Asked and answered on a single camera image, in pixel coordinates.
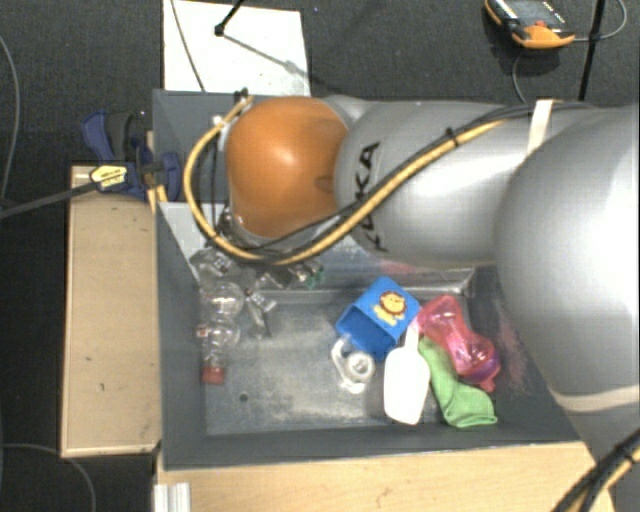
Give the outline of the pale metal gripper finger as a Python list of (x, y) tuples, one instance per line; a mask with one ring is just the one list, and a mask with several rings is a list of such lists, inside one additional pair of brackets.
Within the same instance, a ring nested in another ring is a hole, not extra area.
[(235, 263), (226, 255), (215, 252), (211, 260), (211, 286), (228, 283), (234, 276)]
[(268, 338), (272, 335), (273, 314), (276, 307), (277, 303), (261, 292), (254, 292), (248, 296), (252, 334), (257, 339)]

